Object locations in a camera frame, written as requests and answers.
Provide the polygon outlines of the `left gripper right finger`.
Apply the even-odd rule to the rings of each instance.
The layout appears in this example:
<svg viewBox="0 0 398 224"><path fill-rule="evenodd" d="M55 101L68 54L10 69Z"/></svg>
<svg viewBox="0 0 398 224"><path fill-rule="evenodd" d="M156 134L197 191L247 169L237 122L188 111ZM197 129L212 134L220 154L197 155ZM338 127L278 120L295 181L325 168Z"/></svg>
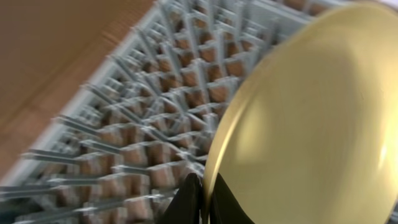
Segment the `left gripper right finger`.
<svg viewBox="0 0 398 224"><path fill-rule="evenodd" d="M254 224L241 208L221 174L217 175L211 196L210 223Z"/></svg>

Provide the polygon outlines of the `yellow plate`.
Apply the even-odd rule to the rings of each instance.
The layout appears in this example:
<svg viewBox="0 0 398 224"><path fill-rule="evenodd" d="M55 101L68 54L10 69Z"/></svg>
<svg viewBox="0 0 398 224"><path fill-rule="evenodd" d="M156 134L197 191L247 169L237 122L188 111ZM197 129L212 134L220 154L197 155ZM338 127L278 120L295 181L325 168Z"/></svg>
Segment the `yellow plate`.
<svg viewBox="0 0 398 224"><path fill-rule="evenodd" d="M397 203L397 2L329 9L234 95L205 167L254 223L387 223Z"/></svg>

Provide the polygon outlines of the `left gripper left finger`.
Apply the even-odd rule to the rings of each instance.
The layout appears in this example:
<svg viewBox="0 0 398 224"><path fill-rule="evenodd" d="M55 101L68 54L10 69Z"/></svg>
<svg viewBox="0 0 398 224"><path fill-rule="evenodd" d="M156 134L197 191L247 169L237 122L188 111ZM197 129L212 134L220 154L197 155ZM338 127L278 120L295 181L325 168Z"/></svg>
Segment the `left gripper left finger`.
<svg viewBox="0 0 398 224"><path fill-rule="evenodd" d="M199 224L202 197L199 176L188 174L158 224Z"/></svg>

